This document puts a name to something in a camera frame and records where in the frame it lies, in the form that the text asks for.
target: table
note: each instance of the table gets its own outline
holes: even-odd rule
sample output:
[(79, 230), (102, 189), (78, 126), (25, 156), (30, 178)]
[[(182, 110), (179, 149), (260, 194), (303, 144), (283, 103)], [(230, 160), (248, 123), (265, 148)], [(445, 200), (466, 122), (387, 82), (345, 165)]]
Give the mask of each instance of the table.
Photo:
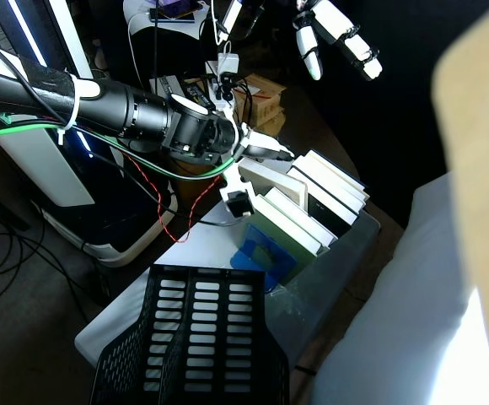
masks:
[[(230, 221), (220, 202), (207, 221)], [(231, 268), (245, 223), (230, 228), (196, 224), (189, 240), (172, 245), (157, 261), (195, 267)], [(277, 286), (265, 297), (266, 324), (287, 355), (290, 370), (335, 304), (349, 278), (379, 231), (379, 223), (362, 212), (353, 227), (330, 251), (306, 267), (285, 287)], [(137, 320), (148, 280), (147, 269), (75, 338), (76, 349), (96, 366), (104, 347)]]
[[(187, 34), (192, 38), (199, 40), (200, 39), (200, 24), (207, 17), (209, 13), (209, 6), (201, 2), (203, 4), (203, 8), (201, 10), (197, 10), (194, 12), (194, 24), (192, 23), (164, 23), (159, 21), (159, 28), (170, 31), (182, 32), (183, 34)], [(130, 32), (131, 35), (136, 34), (138, 31), (143, 30), (147, 27), (154, 27), (154, 23), (149, 20), (149, 16), (145, 13), (148, 13), (150, 8), (154, 8), (154, 5), (145, 0), (124, 0), (123, 1), (123, 13), (125, 14), (125, 20), (128, 23), (130, 19), (136, 15), (138, 15), (131, 23)]]

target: plastic basket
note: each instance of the plastic basket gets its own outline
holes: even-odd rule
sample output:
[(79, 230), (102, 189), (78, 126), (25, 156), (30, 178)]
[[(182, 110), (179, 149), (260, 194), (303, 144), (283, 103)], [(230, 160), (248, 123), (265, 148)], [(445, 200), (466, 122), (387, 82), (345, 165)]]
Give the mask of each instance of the plastic basket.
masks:
[(262, 272), (154, 266), (138, 320), (100, 355), (91, 404), (288, 404), (263, 290)]

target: white book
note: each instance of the white book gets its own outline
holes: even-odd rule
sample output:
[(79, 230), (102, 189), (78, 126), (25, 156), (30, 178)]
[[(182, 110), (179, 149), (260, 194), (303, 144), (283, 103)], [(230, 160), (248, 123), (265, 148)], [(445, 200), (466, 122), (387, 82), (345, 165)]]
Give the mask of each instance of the white book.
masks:
[(346, 224), (353, 225), (353, 223), (357, 220), (357, 215), (354, 212), (347, 207), (344, 207), (344, 205), (337, 201), (333, 196), (322, 190), (321, 187), (317, 186), (313, 181), (306, 177), (306, 175), (297, 169), (292, 168), (287, 174), (304, 182), (306, 184), (309, 196), (313, 196), (320, 203), (325, 205), (332, 213), (343, 219)]
[(364, 207), (365, 202), (361, 198), (355, 197), (345, 188), (348, 185), (344, 180), (316, 160), (299, 156), (293, 162), (293, 166), (301, 170), (307, 177), (324, 188), (333, 197), (344, 203), (354, 213), (358, 213)]
[(284, 213), (295, 224), (311, 234), (321, 245), (328, 247), (336, 239), (335, 234), (330, 232), (325, 226), (314, 218), (310, 217), (299, 205), (290, 200), (283, 192), (277, 188), (272, 188), (265, 199)]
[(364, 192), (364, 186), (359, 181), (355, 180), (353, 177), (348, 175), (344, 170), (338, 168), (336, 165), (333, 165), (329, 160), (325, 159), (323, 156), (321, 156), (314, 150), (310, 150), (306, 154), (306, 157), (318, 161), (327, 169), (331, 170), (333, 173), (339, 176), (342, 180), (344, 180), (349, 186), (351, 186), (352, 189), (359, 190), (360, 194), (363, 196), (364, 201), (367, 201), (370, 198), (370, 196), (366, 192)]
[(255, 194), (265, 195), (273, 187), (278, 188), (302, 209), (307, 209), (306, 185), (290, 175), (270, 169), (255, 160), (243, 158), (239, 162), (239, 173), (250, 181)]
[[(256, 196), (254, 198), (254, 210), (263, 215), (266, 219), (271, 221), (283, 234), (270, 235), (274, 240), (281, 241), (283, 245), (284, 240), (291, 239), (302, 246), (306, 251), (314, 256), (317, 256), (322, 252), (323, 246), (316, 239), (314, 239), (308, 232), (295, 224), (290, 218), (276, 209), (269, 201), (263, 196)], [(256, 214), (252, 215), (253, 219), (258, 219)]]

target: book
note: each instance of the book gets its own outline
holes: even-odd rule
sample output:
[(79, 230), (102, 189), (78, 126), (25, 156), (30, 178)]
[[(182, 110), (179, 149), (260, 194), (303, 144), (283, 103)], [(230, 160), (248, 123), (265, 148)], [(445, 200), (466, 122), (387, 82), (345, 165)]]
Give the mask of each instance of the book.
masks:
[(265, 195), (276, 187), (299, 207), (307, 209), (306, 185), (302, 181), (248, 158), (239, 162), (239, 173), (252, 183), (255, 194)]
[(337, 238), (325, 226), (320, 224), (316, 219), (310, 217), (299, 205), (289, 199), (283, 192), (277, 188), (272, 188), (266, 195), (265, 199), (275, 208), (284, 213), (295, 224), (308, 232), (321, 245), (329, 246)]
[(297, 168), (293, 167), (287, 174), (306, 184), (309, 215), (335, 234), (336, 237), (340, 238), (345, 234), (357, 220), (357, 215), (352, 210), (316, 185)]
[(250, 216), (250, 223), (292, 255), (297, 261), (298, 269), (306, 267), (319, 254), (328, 250), (290, 218), (273, 207), (263, 196), (254, 198), (254, 210), (255, 214)]
[(331, 194), (354, 213), (358, 213), (364, 207), (365, 202), (361, 192), (351, 187), (347, 182), (342, 180), (338, 175), (327, 169), (314, 158), (299, 156), (294, 162), (296, 167), (310, 180)]
[(359, 191), (360, 195), (363, 196), (364, 201), (367, 201), (370, 198), (370, 196), (364, 191), (364, 185), (361, 184), (359, 180), (347, 174), (343, 169), (318, 154), (315, 150), (310, 150), (306, 154), (306, 157), (314, 159), (317, 162), (321, 163), (324, 167), (331, 170), (334, 174), (344, 180), (346, 184), (350, 186), (348, 190), (353, 189)]

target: robotic hand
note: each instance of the robotic hand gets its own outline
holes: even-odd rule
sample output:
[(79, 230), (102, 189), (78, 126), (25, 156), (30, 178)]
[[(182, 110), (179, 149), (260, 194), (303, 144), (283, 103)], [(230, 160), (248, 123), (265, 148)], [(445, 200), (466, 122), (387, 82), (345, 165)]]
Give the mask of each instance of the robotic hand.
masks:
[(377, 59), (379, 52), (370, 48), (357, 33), (358, 25), (353, 25), (330, 0), (298, 1), (297, 7), (301, 13), (293, 20), (293, 27), (297, 30), (299, 53), (312, 79), (320, 80), (323, 75), (315, 33), (330, 45), (338, 44), (367, 80), (379, 76), (383, 70)]
[[(177, 94), (165, 100), (111, 80), (78, 79), (0, 51), (0, 112), (48, 116), (47, 106), (68, 119), (64, 129), (74, 124), (116, 138), (151, 141), (163, 153), (191, 164), (223, 165), (243, 155), (293, 158), (276, 139), (246, 124), (237, 127), (232, 111), (208, 111)], [(236, 166), (224, 171), (228, 185), (221, 193), (228, 210), (240, 217), (254, 212), (254, 192), (240, 180)]]

